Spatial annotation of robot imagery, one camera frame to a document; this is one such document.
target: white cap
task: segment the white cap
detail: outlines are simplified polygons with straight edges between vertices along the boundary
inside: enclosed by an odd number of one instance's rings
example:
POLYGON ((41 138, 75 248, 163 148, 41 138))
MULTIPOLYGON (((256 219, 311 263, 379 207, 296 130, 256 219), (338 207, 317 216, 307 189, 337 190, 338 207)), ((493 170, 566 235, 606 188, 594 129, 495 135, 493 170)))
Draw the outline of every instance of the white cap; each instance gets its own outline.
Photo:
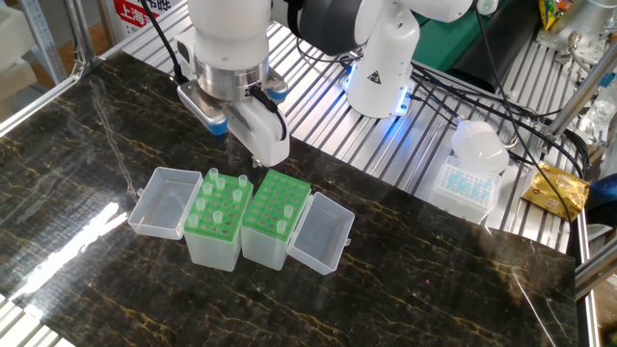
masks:
POLYGON ((452 135, 452 149, 464 162, 492 173, 508 167, 510 156, 494 129, 485 121, 464 120, 452 135))

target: snack package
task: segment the snack package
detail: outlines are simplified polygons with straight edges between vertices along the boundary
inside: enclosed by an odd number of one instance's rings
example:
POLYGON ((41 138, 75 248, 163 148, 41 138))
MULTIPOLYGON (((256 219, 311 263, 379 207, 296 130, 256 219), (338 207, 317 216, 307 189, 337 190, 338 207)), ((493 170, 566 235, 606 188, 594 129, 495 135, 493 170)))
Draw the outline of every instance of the snack package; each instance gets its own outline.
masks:
POLYGON ((559 19, 559 7, 556 0, 540 0, 540 15, 544 29, 548 30, 550 26, 559 19))
MULTIPOLYGON (((570 217, 574 220, 587 202, 589 183, 546 163, 540 163, 540 168, 550 183, 559 191, 559 195, 568 205, 570 217)), ((531 177, 533 180, 523 195, 523 199, 567 220, 568 216, 563 204, 542 175, 537 171, 532 171, 529 173, 529 178, 531 177)))

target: blue led light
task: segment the blue led light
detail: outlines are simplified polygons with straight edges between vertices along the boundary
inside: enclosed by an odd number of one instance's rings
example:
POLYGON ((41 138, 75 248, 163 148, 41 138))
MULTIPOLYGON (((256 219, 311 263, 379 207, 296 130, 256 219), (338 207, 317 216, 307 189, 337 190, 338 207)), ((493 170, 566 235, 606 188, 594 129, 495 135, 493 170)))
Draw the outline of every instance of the blue led light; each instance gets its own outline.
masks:
POLYGON ((408 99, 407 92, 409 91, 409 87, 405 86, 401 91, 401 95, 398 96, 398 102, 396 103, 396 114, 405 115, 407 114, 407 108, 409 106, 409 102, 406 102, 408 99))
POLYGON ((351 72, 349 72, 349 75, 347 75, 347 79, 343 82, 343 89, 345 91, 349 89, 349 84, 351 83, 351 78, 354 75, 354 72, 356 72, 356 63, 351 65, 351 72))

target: black cable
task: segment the black cable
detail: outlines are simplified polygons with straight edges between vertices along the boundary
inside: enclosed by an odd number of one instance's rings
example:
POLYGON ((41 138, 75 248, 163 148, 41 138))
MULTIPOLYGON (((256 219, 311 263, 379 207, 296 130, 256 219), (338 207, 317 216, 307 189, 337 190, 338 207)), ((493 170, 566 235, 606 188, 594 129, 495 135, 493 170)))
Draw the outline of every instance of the black cable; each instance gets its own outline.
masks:
POLYGON ((517 154, 517 153, 515 153, 513 151, 508 150, 508 154, 510 155, 510 158, 512 158, 513 160, 516 160, 518 162, 522 162, 522 163, 525 163, 525 164, 528 164, 528 165, 533 165, 532 162, 530 162, 527 159, 521 157, 519 154, 517 154))
POLYGON ((508 97, 505 94, 505 90, 501 86, 501 82, 499 82, 498 73, 497 73, 497 70, 495 68, 495 62, 493 61, 493 55, 491 54, 491 46, 489 45, 488 37, 486 35, 486 32, 484 31, 484 24, 482 24, 482 19, 480 18, 480 11, 477 9, 477 0, 473 1, 473 11, 475 12, 475 17, 476 17, 476 19, 478 21, 478 25, 480 26, 480 32, 482 33, 482 37, 484 39, 484 44, 486 45, 486 51, 487 51, 487 54, 489 56, 489 62, 491 63, 491 69, 493 70, 493 76, 496 79, 497 86, 499 87, 499 91, 501 92, 501 96, 503 96, 503 100, 505 102, 503 104, 503 106, 508 111, 508 114, 509 114, 509 117, 510 117, 510 121, 512 122, 512 127, 514 128, 514 132, 519 137, 519 140, 520 140, 521 146, 523 146, 524 152, 529 156, 529 159, 531 159, 531 161, 533 162, 533 166, 536 167, 536 169, 538 170, 538 173, 540 173, 542 175, 542 177, 548 183, 548 185, 550 186, 552 191, 559 198, 559 201, 561 201, 561 203, 563 205, 563 208, 566 211, 566 217, 568 217, 568 223, 571 224, 572 223, 572 217, 570 216, 570 211, 568 210, 568 204, 563 199, 561 194, 559 194, 559 191, 557 190, 557 188, 555 188, 555 186, 550 182, 549 178, 544 173, 544 171, 540 168, 540 165, 538 164, 536 159, 531 154, 531 151, 527 147, 527 144, 523 141, 523 136, 521 136, 521 133, 519 131, 519 126, 515 122, 514 115, 512 114, 512 110, 510 109, 510 103, 508 102, 508 97))
MULTIPOLYGON (((456 87, 453 87, 453 86, 447 86, 446 89, 449 92, 450 91, 456 91, 458 93, 462 93, 462 94, 467 95, 467 96, 469 96, 469 95, 471 95, 471 96, 478 96, 478 97, 488 98, 488 99, 497 101, 497 102, 499 102, 501 104, 504 103, 502 98, 495 97, 495 96, 492 96, 492 95, 489 95, 489 94, 485 94, 485 93, 478 93, 478 92, 473 92, 473 91, 467 91, 467 90, 463 90, 463 89, 456 88, 456 87)), ((552 111, 552 112, 548 112, 548 113, 539 115, 537 112, 533 111, 532 109, 530 109, 528 107, 520 106, 520 105, 517 105, 517 104, 512 103, 510 101, 508 101, 508 102, 510 103, 510 107, 511 108, 518 109, 518 111, 513 111, 514 114, 518 115, 518 116, 521 116, 521 117, 537 119, 537 118, 543 118, 543 117, 551 116, 551 115, 554 115, 554 114, 557 114, 557 113, 561 112, 561 109, 559 109, 559 110, 556 110, 556 111, 552 111)))
POLYGON ((282 128, 281 141, 284 141, 287 138, 287 124, 285 124, 285 120, 282 118, 282 115, 279 112, 279 106, 277 106, 277 104, 272 101, 270 97, 268 97, 268 95, 266 95, 266 93, 264 93, 258 85, 252 85, 249 88, 249 93, 251 93, 251 95, 254 96, 257 101, 261 102, 261 104, 263 104, 263 106, 268 109, 268 111, 277 115, 277 118, 281 122, 282 128))
POLYGON ((437 101, 437 102, 438 102, 438 103, 439 103, 439 104, 440 104, 440 105, 441 105, 441 106, 445 109, 445 111, 449 112, 449 113, 450 113, 450 115, 452 115, 452 116, 454 116, 454 117, 456 117, 456 118, 458 118, 458 117, 459 117, 459 116, 458 116, 458 114, 457 114, 454 110, 452 110, 452 109, 450 108, 450 106, 446 105, 446 104, 445 104, 445 102, 443 102, 441 99, 439 99, 438 97, 436 97, 436 96, 433 94, 433 91, 430 91, 430 90, 429 90, 426 86, 424 86, 424 85, 423 85, 420 81, 418 81, 418 80, 417 80, 416 78, 414 78, 413 76, 411 76, 411 77, 412 77, 412 79, 414 80, 414 82, 416 82, 416 83, 417 83, 417 84, 418 84, 418 85, 419 85, 422 89, 424 89, 424 90, 428 93, 428 96, 429 96, 429 97, 431 97, 431 98, 433 98, 434 100, 436 100, 436 101, 437 101))
POLYGON ((165 48, 167 48, 167 52, 170 54, 170 57, 172 57, 172 62, 174 62, 174 80, 175 80, 175 82, 178 85, 181 85, 181 84, 184 84, 184 83, 188 82, 189 80, 184 76, 184 74, 182 74, 182 67, 180 66, 180 63, 177 61, 177 58, 175 57, 174 50, 172 49, 172 46, 170 45, 170 42, 167 40, 167 38, 165 37, 165 33, 163 33, 163 30, 158 25, 158 21, 154 17, 154 14, 152 14, 152 11, 150 10, 150 7, 146 3, 146 0, 140 0, 140 3, 144 7, 144 10, 146 11, 146 14, 148 15, 148 18, 152 22, 152 25, 154 26, 154 29, 158 33, 159 38, 161 38, 161 41, 163 41, 163 44, 165 45, 165 48))
MULTIPOLYGON (((455 95, 456 97, 462 99, 463 101, 466 101, 469 104, 472 104, 484 111, 490 112, 498 117, 504 118, 509 120, 509 117, 506 114, 503 114, 495 109, 490 108, 487 105, 484 105, 480 102, 477 102, 476 100, 473 100, 469 97, 467 97, 466 95, 462 94, 462 93, 458 93, 456 91, 453 91, 451 89, 448 88, 448 86, 446 86, 446 84, 444 84, 442 81, 438 80, 436 77, 434 77, 430 72, 428 72, 426 69, 424 69, 423 67, 415 64, 412 62, 412 64, 414 65, 414 69, 420 71, 423 75, 429 77, 431 79, 431 82, 433 84, 436 84, 438 86, 440 86, 441 88, 445 89, 446 91, 448 91, 449 93, 452 93, 453 95, 455 95)), ((578 164, 577 160, 566 150, 564 149, 562 146, 558 145, 555 141, 549 139, 546 135, 542 134, 541 132, 539 132, 538 130, 534 129, 532 126, 525 124, 524 122, 520 121, 520 120, 514 120, 514 122, 518 125, 521 126, 523 129, 527 130, 528 132, 532 133, 533 135, 539 137, 540 139, 542 139, 543 141, 545 141, 546 143, 550 144, 552 147, 554 147, 555 149, 557 149, 559 152, 561 152, 561 154, 563 154, 574 166, 574 168, 577 170, 577 174, 579 177, 583 178, 584 177, 584 171, 583 169, 580 167, 580 165, 578 164)))
POLYGON ((431 105, 431 104, 428 102, 428 100, 425 100, 425 99, 423 99, 423 98, 421 98, 421 97, 417 97, 417 96, 414 96, 414 95, 410 95, 410 99, 411 99, 411 100, 417 100, 417 101, 420 101, 420 102, 424 103, 426 106, 428 106, 428 108, 430 108, 431 110, 433 110, 433 112, 435 112, 435 114, 437 114, 437 115, 441 116, 441 117, 442 117, 445 121, 447 121, 450 125, 454 125, 454 127, 456 127, 456 126, 457 126, 457 124, 456 124, 454 121, 452 121, 451 119, 449 119, 448 117, 446 117, 444 114, 442 114, 442 113, 440 112, 440 110, 438 110, 435 106, 431 105))
POLYGON ((315 62, 320 62, 320 63, 353 63, 355 61, 357 61, 359 58, 338 58, 338 59, 319 59, 319 58, 315 58, 310 56, 307 52, 303 51, 302 48, 300 48, 300 39, 296 38, 296 49, 298 49, 298 52, 300 53, 301 56, 314 60, 315 62))

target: metal grid floor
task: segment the metal grid floor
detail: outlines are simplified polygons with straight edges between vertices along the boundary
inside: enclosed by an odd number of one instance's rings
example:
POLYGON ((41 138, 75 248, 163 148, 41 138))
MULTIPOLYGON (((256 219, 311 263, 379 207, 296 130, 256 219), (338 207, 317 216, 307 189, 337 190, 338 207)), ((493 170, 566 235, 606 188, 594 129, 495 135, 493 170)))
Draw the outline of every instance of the metal grid floor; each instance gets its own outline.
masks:
POLYGON ((0 346, 72 347, 65 339, 40 323, 35 307, 21 309, 0 295, 0 346))
MULTIPOLYGON (((188 30, 192 23, 186 3, 162 16, 160 25, 169 40, 188 30)), ((270 65, 290 86, 290 94, 280 108, 286 114, 292 136, 422 200, 428 200, 435 176, 445 158, 452 154, 450 138, 455 129, 428 107, 427 101, 414 101, 405 117, 375 120, 360 115, 351 109, 342 90, 341 81, 347 73, 344 67, 302 57, 296 49, 295 37, 279 24, 269 28, 268 37, 270 65)), ((301 45, 315 58, 328 58, 307 43, 301 45)), ((173 73, 172 61, 153 30, 138 32, 133 40, 121 43, 117 49, 123 49, 163 72, 173 73)), ((525 46, 504 85, 511 101, 539 113, 557 110, 567 102, 575 90, 577 79, 585 75, 578 68, 560 65, 554 60, 555 55, 555 51, 533 40, 525 46)), ((443 81, 460 83, 447 77, 443 77, 443 81)), ((488 115, 442 90, 431 89, 460 115, 487 121, 498 130, 504 142, 512 139, 509 122, 488 115)), ((416 89, 415 96, 429 99, 421 89, 416 89)), ((504 111, 490 99, 478 100, 504 111)), ((451 118, 439 104, 429 103, 451 118)), ((528 133, 523 133, 523 137, 529 140, 528 133)), ((562 144, 576 155, 574 146, 563 141, 562 144)), ((556 150, 552 150, 543 160, 567 172, 574 172, 572 165, 556 150)), ((521 182, 527 172, 528 168, 511 162, 502 176, 497 207, 482 225, 517 233, 565 252, 570 236, 568 224, 520 199, 523 193, 521 182)))

